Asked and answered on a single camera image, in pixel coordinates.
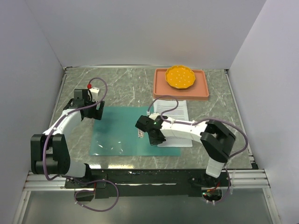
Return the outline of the teal file folder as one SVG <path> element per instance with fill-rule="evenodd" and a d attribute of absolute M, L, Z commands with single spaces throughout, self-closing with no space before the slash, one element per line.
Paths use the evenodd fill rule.
<path fill-rule="evenodd" d="M 106 106 L 101 120 L 95 120 L 89 154 L 91 156 L 180 156 L 179 147 L 158 147 L 148 135 L 139 137 L 135 127 L 146 106 Z"/>

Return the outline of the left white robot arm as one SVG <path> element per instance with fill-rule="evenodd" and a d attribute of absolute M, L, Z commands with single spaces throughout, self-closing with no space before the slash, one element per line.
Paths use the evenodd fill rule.
<path fill-rule="evenodd" d="M 99 88 L 75 89 L 58 120 L 42 134 L 31 137 L 31 171 L 34 174 L 76 177 L 77 184 L 83 188 L 92 184 L 89 166 L 71 160 L 67 138 L 83 119 L 101 120 L 105 102 L 99 101 L 99 96 Z"/>

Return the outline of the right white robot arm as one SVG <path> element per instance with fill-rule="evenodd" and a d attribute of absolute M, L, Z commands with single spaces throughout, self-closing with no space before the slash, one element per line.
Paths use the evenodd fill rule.
<path fill-rule="evenodd" d="M 221 171 L 228 162 L 236 136 L 220 121 L 183 121 L 159 113 L 140 116 L 135 127 L 148 134 L 149 143 L 159 145 L 167 138 L 193 140 L 203 145 L 209 160 L 204 174 L 205 183 L 216 185 L 221 180 Z"/>

